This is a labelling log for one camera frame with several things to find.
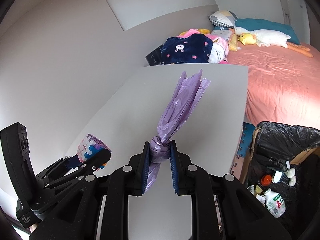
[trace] pink blanket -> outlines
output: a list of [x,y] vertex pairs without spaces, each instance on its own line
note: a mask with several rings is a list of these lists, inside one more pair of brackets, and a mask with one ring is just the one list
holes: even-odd
[[230,51],[228,62],[249,66],[246,116],[261,121],[302,125],[320,130],[320,52],[313,58],[278,47],[244,46]]

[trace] black garbage bag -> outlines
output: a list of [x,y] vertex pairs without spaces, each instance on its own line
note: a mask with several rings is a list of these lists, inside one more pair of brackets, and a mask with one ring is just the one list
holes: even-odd
[[[278,221],[287,229],[292,239],[307,228],[320,207],[320,131],[298,125],[261,122],[253,134],[251,162],[248,167],[246,186],[259,185],[263,190],[278,192],[286,211]],[[283,174],[280,182],[264,187],[261,178],[285,171],[286,161],[296,169],[296,184],[289,186]]]

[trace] navy blanket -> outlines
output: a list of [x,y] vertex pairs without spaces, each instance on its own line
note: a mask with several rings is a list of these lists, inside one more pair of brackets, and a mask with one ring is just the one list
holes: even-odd
[[212,40],[203,34],[168,38],[161,49],[162,64],[208,63]]

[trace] rubik's cube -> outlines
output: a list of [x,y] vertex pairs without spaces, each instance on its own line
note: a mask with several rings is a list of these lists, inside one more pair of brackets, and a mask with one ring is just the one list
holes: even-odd
[[[101,140],[99,140],[97,137],[93,136],[92,134],[88,134],[82,139],[80,145],[78,146],[77,155],[80,162],[83,163],[87,159],[90,159],[93,155],[95,155],[101,149],[108,149],[110,151],[109,147],[105,145]],[[100,166],[100,168],[103,169],[104,166],[106,165],[107,163]]]

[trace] white table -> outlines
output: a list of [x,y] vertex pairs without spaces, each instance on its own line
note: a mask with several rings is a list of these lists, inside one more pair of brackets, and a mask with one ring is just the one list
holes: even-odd
[[[81,138],[92,133],[112,150],[111,160],[97,176],[126,165],[156,135],[157,123],[182,71],[188,76],[203,69],[211,80],[196,109],[176,133],[179,152],[208,173],[228,173],[240,137],[247,95],[246,66],[179,64],[141,68],[90,120],[68,151],[74,155]],[[142,197],[129,198],[131,240],[179,239],[191,236],[191,197],[177,196],[170,162],[161,164],[153,187]]]

